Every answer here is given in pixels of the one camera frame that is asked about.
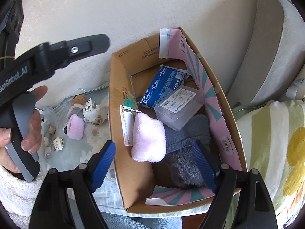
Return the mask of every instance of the finger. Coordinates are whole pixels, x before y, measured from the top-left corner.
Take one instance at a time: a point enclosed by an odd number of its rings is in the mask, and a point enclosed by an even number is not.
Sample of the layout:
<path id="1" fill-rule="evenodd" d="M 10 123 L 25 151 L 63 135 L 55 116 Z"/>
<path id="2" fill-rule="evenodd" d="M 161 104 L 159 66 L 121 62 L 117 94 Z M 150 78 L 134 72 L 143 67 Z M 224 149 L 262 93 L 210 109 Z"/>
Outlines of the finger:
<path id="1" fill-rule="evenodd" d="M 41 141 L 42 141 L 42 137 L 40 138 L 40 140 L 38 140 L 38 142 L 28 150 L 28 153 L 32 154 L 33 152 L 36 152 L 39 150 L 39 148 L 41 147 Z"/>
<path id="2" fill-rule="evenodd" d="M 48 87 L 47 86 L 40 86 L 34 90 L 32 90 L 32 92 L 34 94 L 36 94 L 37 98 L 36 98 L 36 102 L 38 102 L 41 98 L 44 97 L 44 95 L 47 93 L 48 91 Z"/>
<path id="3" fill-rule="evenodd" d="M 31 149 L 39 140 L 41 140 L 42 136 L 40 131 L 30 131 L 28 135 L 21 142 L 21 148 L 24 151 L 28 151 Z"/>
<path id="4" fill-rule="evenodd" d="M 41 125 L 41 116 L 39 111 L 35 109 L 31 119 L 29 120 L 28 126 L 31 131 L 34 131 L 38 130 L 39 125 Z"/>
<path id="5" fill-rule="evenodd" d="M 5 147 L 10 143 L 12 137 L 12 130 L 0 128 L 0 148 Z"/>
<path id="6" fill-rule="evenodd" d="M 11 172 L 21 173 L 4 147 L 0 148 L 0 164 Z"/>

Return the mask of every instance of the pink hair scrunchie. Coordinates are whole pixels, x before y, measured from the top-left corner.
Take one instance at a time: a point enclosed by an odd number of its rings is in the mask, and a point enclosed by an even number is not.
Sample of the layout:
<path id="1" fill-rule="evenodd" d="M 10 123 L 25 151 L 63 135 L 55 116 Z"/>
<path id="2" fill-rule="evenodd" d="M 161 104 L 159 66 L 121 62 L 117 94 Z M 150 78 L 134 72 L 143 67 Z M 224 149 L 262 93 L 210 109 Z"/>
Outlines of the pink hair scrunchie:
<path id="1" fill-rule="evenodd" d="M 67 125 L 67 135 L 70 139 L 81 140 L 83 138 L 83 130 L 85 128 L 85 122 L 82 118 L 73 114 Z"/>

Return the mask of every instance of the white fleece sleeve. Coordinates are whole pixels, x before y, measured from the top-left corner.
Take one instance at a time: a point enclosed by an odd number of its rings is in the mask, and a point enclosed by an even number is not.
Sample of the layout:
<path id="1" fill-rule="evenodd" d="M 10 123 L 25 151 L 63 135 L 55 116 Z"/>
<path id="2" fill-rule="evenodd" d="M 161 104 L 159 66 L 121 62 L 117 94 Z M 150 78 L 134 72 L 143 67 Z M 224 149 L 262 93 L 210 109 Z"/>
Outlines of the white fleece sleeve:
<path id="1" fill-rule="evenodd" d="M 28 183 L 14 177 L 0 165 L 0 200 L 21 229 L 28 229 L 31 212 L 45 178 L 42 170 L 32 182 Z"/>

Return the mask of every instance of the striped pillow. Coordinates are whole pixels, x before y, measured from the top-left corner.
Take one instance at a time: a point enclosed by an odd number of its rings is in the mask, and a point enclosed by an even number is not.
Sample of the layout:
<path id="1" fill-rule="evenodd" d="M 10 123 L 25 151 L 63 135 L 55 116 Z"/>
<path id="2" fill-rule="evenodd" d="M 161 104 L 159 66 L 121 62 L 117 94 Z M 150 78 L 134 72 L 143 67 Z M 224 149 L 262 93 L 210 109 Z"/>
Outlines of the striped pillow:
<path id="1" fill-rule="evenodd" d="M 248 169 L 257 168 L 282 228 L 304 204 L 305 102 L 273 102 L 237 120 Z"/>

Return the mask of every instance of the gray fleece fabric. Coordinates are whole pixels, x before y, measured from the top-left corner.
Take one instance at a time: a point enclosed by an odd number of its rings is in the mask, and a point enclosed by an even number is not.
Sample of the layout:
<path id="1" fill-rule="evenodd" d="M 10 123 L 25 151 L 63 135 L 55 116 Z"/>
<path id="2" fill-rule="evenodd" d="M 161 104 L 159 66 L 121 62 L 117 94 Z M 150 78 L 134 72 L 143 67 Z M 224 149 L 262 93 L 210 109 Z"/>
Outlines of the gray fleece fabric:
<path id="1" fill-rule="evenodd" d="M 76 202 L 69 199 L 72 216 L 77 229 L 84 229 Z M 182 229 L 181 217 L 132 218 L 123 215 L 101 213 L 109 229 Z"/>
<path id="2" fill-rule="evenodd" d="M 209 151 L 209 120 L 205 115 L 192 117 L 179 131 L 165 127 L 165 161 L 174 184 L 182 189 L 204 186 L 202 175 L 192 155 L 192 144 L 200 140 Z"/>

